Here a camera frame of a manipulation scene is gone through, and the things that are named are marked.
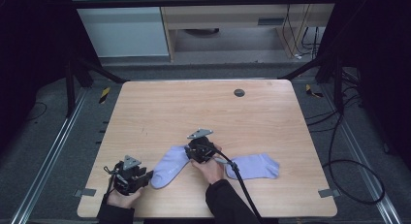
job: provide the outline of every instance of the white cabinet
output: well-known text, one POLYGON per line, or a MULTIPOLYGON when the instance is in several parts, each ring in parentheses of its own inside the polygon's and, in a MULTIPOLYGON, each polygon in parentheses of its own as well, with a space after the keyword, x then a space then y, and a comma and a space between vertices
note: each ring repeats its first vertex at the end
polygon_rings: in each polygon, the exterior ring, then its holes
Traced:
POLYGON ((159 8, 78 9, 103 59, 169 56, 159 8))

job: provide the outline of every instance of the white sock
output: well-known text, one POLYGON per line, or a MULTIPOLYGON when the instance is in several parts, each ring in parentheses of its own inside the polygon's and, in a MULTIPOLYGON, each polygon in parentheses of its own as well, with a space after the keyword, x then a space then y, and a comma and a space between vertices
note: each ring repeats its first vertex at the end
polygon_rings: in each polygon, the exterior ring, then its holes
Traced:
MULTIPOLYGON (((266 153, 252 154, 247 156, 239 156, 232 159, 239 169, 239 174, 243 179, 249 178, 277 178, 278 177, 278 163, 269 158, 266 153)), ((227 176, 237 179, 230 165, 226 165, 227 176)))
POLYGON ((172 146, 154 168, 151 185, 162 188, 169 184, 189 162, 183 146, 172 146))

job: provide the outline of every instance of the aluminum rail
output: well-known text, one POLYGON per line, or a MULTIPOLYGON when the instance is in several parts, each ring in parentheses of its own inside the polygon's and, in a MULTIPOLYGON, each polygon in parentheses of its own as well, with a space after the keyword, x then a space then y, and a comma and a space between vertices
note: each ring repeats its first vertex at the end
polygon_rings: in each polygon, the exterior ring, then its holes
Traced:
POLYGON ((60 154, 70 134, 70 131, 72 130, 76 119, 79 116, 79 111, 84 104, 84 98, 86 94, 87 89, 82 88, 77 100, 77 107, 74 109, 73 114, 70 117, 67 117, 64 121, 60 132, 58 133, 57 137, 54 140, 54 143, 51 146, 51 149, 48 152, 42 168, 37 173, 37 176, 31 184, 30 189, 26 193, 23 201, 21 202, 15 215, 13 216, 11 222, 12 224, 24 224, 27 222, 31 211, 33 210, 33 207, 36 205, 37 200, 39 199, 40 194, 42 193, 43 188, 46 185, 47 179, 54 167, 54 164, 57 161, 58 155, 60 154))

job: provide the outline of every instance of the black wire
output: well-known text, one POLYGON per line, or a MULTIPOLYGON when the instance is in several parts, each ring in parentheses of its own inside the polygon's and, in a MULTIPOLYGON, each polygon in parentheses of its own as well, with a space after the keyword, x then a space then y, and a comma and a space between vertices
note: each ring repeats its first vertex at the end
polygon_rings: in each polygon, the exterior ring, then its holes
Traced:
POLYGON ((330 130, 333 130, 333 129, 335 129, 335 127, 330 128, 330 129, 324 129, 324 130, 311 130, 309 132, 310 133, 322 133, 322 132, 327 132, 327 131, 330 131, 330 130))
POLYGON ((339 116, 337 122, 335 123, 334 130, 332 131, 332 140, 331 140, 331 142, 330 142, 330 148, 329 148, 329 160, 328 160, 328 163, 326 163, 326 164, 323 165, 323 168, 329 167, 329 172, 330 172, 330 176, 331 176, 331 178, 332 178, 333 183, 334 183, 335 186, 336 186, 343 194, 345 194, 347 197, 349 197, 349 198, 351 198, 352 200, 354 200, 354 201, 356 201, 356 202, 359 202, 359 203, 361 203, 361 204, 365 204, 365 205, 375 205, 375 204, 381 202, 381 201, 384 199, 384 196, 385 196, 385 186, 384 186, 384 183, 382 182, 381 178, 380 178, 375 172, 373 172, 369 167, 367 167, 366 165, 364 165, 364 164, 362 164, 362 163, 356 162, 356 161, 354 161, 354 160, 350 160, 350 159, 337 159, 337 160, 332 160, 332 146, 333 146, 333 142, 334 142, 334 140, 335 140, 336 130, 337 130, 338 126, 341 124, 342 118, 343 118, 343 115, 341 114, 341 115, 339 116), (345 191, 345 190, 341 187, 341 185, 339 185, 339 183, 336 181, 336 179, 335 179, 335 177, 334 177, 334 174, 333 174, 333 171, 332 171, 332 164, 334 164, 334 163, 340 163, 340 162, 354 163, 354 164, 357 164, 357 165, 359 165, 359 166, 367 169, 369 172, 371 172, 371 173, 378 179, 378 181, 379 181, 379 183, 380 183, 380 186, 381 186, 381 189, 382 189, 382 192, 381 192, 380 197, 379 197, 377 200, 374 200, 374 201, 371 201, 371 202, 370 202, 370 201, 364 201, 364 200, 361 200, 361 199, 359 199, 359 198, 354 197, 353 195, 351 195, 351 194, 349 194, 347 191, 345 191))
POLYGON ((314 59, 314 57, 317 57, 317 37, 319 35, 319 27, 315 28, 315 35, 314 35, 314 45, 312 47, 312 59, 314 59))
POLYGON ((28 119, 26 119, 25 121, 35 120, 35 119, 39 118, 40 116, 42 116, 44 113, 46 113, 46 111, 47 111, 47 105, 46 105, 45 103, 43 103, 43 102, 36 102, 36 104, 43 105, 43 106, 45 107, 45 109, 42 111, 42 113, 38 114, 38 115, 35 116, 35 117, 28 118, 28 119))
POLYGON ((282 26, 281 32, 282 32, 282 35, 283 35, 283 38, 284 38, 284 42, 285 42, 285 44, 287 44, 288 51, 290 51, 290 54, 291 54, 292 56, 294 56, 294 55, 293 55, 293 52, 291 51, 290 45, 288 45, 288 41, 287 41, 287 39, 286 39, 286 37, 285 37, 285 33, 284 33, 284 32, 285 32, 285 31, 284 31, 285 23, 287 22, 289 13, 290 13, 290 4, 287 6, 287 13, 286 13, 286 15, 285 15, 285 19, 284 19, 284 22, 283 22, 283 26, 282 26))
MULTIPOLYGON (((354 96, 350 97, 349 99, 347 99, 347 100, 345 101, 344 106, 346 106, 350 101, 352 101, 353 99, 356 99, 356 98, 358 98, 358 97, 359 97, 358 95, 354 95, 354 96)), ((307 124, 307 126, 319 124, 319 123, 321 123, 321 122, 329 119, 330 117, 332 117, 332 116, 335 115, 336 113, 338 113, 337 110, 331 111, 331 112, 325 112, 325 113, 321 113, 321 114, 317 114, 317 115, 308 117, 308 118, 306 118, 306 120, 307 120, 307 119, 312 119, 312 118, 314 118, 314 117, 318 117, 318 116, 322 116, 322 115, 328 114, 328 116, 326 116, 325 118, 320 119, 320 120, 318 120, 318 121, 315 121, 315 122, 313 122, 313 123, 309 123, 309 124, 307 124)))
POLYGON ((242 180, 241 175, 239 174, 239 169, 238 166, 235 162, 233 162, 231 159, 229 159, 223 152, 221 152, 220 150, 218 150, 217 148, 214 147, 210 147, 204 144, 196 144, 199 147, 203 147, 209 150, 212 150, 214 152, 216 152, 217 154, 221 155, 225 160, 227 160, 227 163, 232 167, 233 172, 236 174, 239 185, 241 186, 242 192, 244 193, 245 197, 247 198, 248 204, 250 204, 251 209, 253 209, 254 214, 256 215, 257 219, 259 220, 259 222, 261 224, 264 224, 264 219, 263 217, 260 215, 260 213, 257 211, 256 206, 254 205, 254 202, 251 199, 250 194, 248 193, 247 188, 245 187, 244 181, 242 180))
MULTIPOLYGON (((310 6, 311 6, 311 4, 308 4, 307 12, 305 12, 305 15, 304 15, 304 18, 303 18, 302 22, 305 21, 305 18, 306 18, 307 14, 308 14, 308 9, 309 9, 310 6)), ((294 35, 293 27, 291 26, 291 20, 290 20, 290 4, 287 4, 287 15, 286 15, 286 18, 285 18, 284 21, 287 21, 287 22, 288 22, 288 25, 290 26, 290 30, 291 30, 290 32, 291 32, 291 35, 293 36, 294 46, 296 47, 296 50, 300 53, 300 56, 304 56, 304 55, 309 54, 310 52, 301 52, 300 49, 299 49, 299 47, 297 46, 296 36, 294 35)))
MULTIPOLYGON (((320 44, 317 44, 317 40, 314 38, 314 42, 313 43, 305 43, 304 39, 307 35, 309 27, 306 27, 304 30, 304 34, 302 35, 302 39, 301 39, 301 45, 303 48, 307 49, 307 50, 313 50, 314 47, 317 47, 320 44)), ((318 27, 316 27, 316 36, 318 36, 318 27)))
POLYGON ((350 104, 349 106, 346 106, 345 108, 350 108, 350 107, 352 107, 353 105, 355 105, 355 104, 358 104, 359 102, 357 101, 357 102, 354 102, 353 104, 350 104))
POLYGON ((357 81, 352 81, 352 80, 350 80, 350 79, 348 79, 348 78, 346 78, 346 77, 341 78, 341 80, 342 80, 342 81, 345 81, 344 83, 346 83, 346 84, 347 84, 347 82, 348 82, 348 83, 353 84, 353 85, 359 85, 359 83, 358 83, 357 81))
POLYGON ((360 83, 360 80, 358 79, 358 77, 359 77, 359 75, 357 74, 357 76, 355 77, 355 76, 353 76, 353 75, 351 75, 349 72, 347 72, 347 71, 345 71, 344 69, 342 70, 342 75, 343 76, 345 76, 345 78, 347 79, 347 80, 349 80, 351 83, 353 83, 353 84, 359 84, 360 83))
POLYGON ((111 171, 107 166, 105 166, 103 169, 104 169, 104 171, 106 171, 106 173, 108 173, 108 174, 110 174, 110 175, 113 175, 113 174, 116 173, 115 170, 112 170, 112 171, 111 171))
POLYGON ((103 203, 107 203, 107 199, 109 198, 109 194, 115 189, 111 189, 112 183, 114 182, 114 174, 111 174, 110 180, 109 180, 109 186, 107 187, 106 194, 103 196, 103 203))
POLYGON ((342 91, 342 93, 344 94, 345 92, 347 92, 347 90, 350 90, 350 89, 358 89, 358 87, 357 86, 349 86, 349 87, 347 87, 347 88, 345 88, 343 91, 342 91))

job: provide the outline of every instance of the wooden table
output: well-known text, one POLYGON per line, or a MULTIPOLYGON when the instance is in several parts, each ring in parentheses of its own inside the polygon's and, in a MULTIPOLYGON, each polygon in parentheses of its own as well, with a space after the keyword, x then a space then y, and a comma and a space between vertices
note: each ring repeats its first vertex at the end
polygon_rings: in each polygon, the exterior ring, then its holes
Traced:
MULTIPOLYGON (((228 157, 267 153, 280 165, 276 179, 245 181, 264 217, 334 216, 332 197, 302 116, 293 86, 287 80, 176 80, 124 83, 86 188, 78 214, 95 217, 107 190, 110 169, 124 155, 152 170, 172 145, 188 144, 198 128, 228 157), (236 89, 245 95, 237 97, 236 89)), ((229 179, 240 197, 236 180, 229 179)), ((187 164, 166 187, 145 187, 136 204, 137 217, 211 217, 205 202, 207 183, 187 164)))

